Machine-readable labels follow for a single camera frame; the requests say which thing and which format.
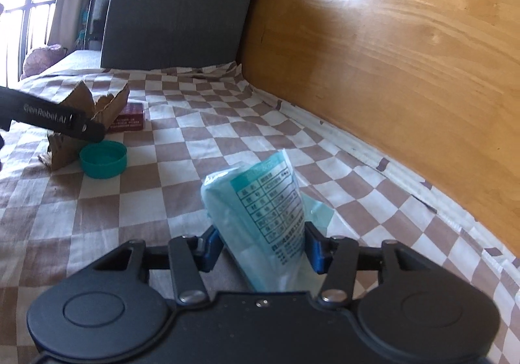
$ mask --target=checkered bedsheet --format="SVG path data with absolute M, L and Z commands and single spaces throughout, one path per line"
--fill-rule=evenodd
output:
M 518 286 L 485 260 L 464 231 L 454 231 L 434 210 L 330 140 L 262 102 L 234 63 L 163 71 L 99 70 L 33 79 L 24 90 L 60 101 L 80 80 L 94 95 L 129 82 L 130 101 L 146 107 L 142 132 L 111 134 L 128 148 L 128 168 L 100 181 L 76 162 L 49 174 L 38 161 L 46 132 L 14 123 L 0 152 L 0 362 L 25 364 L 36 349 L 25 325 L 29 304 L 121 242 L 143 238 L 165 244 L 202 233 L 210 221 L 200 187 L 204 177 L 243 161 L 254 164 L 285 148 L 301 190 L 336 209 L 328 235 L 379 246 L 395 238 L 412 246 L 492 297 L 501 311 L 490 352 L 499 364 L 520 362 Z M 210 290 L 244 289 L 229 256 L 205 275 Z M 168 282 L 152 275 L 168 295 Z M 355 293 L 376 285 L 360 272 Z

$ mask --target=plastic bag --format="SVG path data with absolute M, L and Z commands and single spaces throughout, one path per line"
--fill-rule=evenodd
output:
M 304 205 L 285 151 L 206 177 L 204 205 L 256 291 L 295 286 L 304 251 Z

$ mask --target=wooden wall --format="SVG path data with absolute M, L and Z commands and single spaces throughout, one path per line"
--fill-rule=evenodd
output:
M 240 59 L 520 254 L 520 0 L 253 0 Z

